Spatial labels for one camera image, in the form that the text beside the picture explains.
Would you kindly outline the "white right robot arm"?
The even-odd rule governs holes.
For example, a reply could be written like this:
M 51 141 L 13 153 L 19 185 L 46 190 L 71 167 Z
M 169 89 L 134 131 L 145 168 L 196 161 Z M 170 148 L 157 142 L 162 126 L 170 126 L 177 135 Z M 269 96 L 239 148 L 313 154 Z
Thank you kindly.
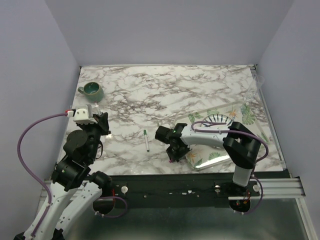
M 171 162 L 186 158 L 194 164 L 205 163 L 203 155 L 195 153 L 192 146 L 207 146 L 226 152 L 235 164 L 230 191 L 236 196 L 247 192 L 256 163 L 269 153 L 266 142 L 237 121 L 230 125 L 196 121 L 192 124 L 178 123 L 174 128 L 159 126 L 155 139 L 168 145 L 166 153 Z

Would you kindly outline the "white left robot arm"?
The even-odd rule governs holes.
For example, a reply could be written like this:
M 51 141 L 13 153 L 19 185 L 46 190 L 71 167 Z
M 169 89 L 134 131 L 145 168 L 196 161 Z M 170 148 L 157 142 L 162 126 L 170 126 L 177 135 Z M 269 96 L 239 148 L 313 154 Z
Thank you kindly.
M 63 116 L 72 118 L 78 129 L 67 136 L 65 155 L 55 165 L 50 185 L 37 177 L 22 158 L 21 144 L 26 130 L 18 140 L 20 163 L 44 187 L 47 197 L 31 226 L 17 234 L 16 240 L 62 240 L 67 228 L 89 204 L 112 192 L 111 177 L 101 171 L 90 173 L 97 152 L 103 149 L 101 137 L 111 133 L 108 113 L 89 113 L 81 108 L 68 110 Z

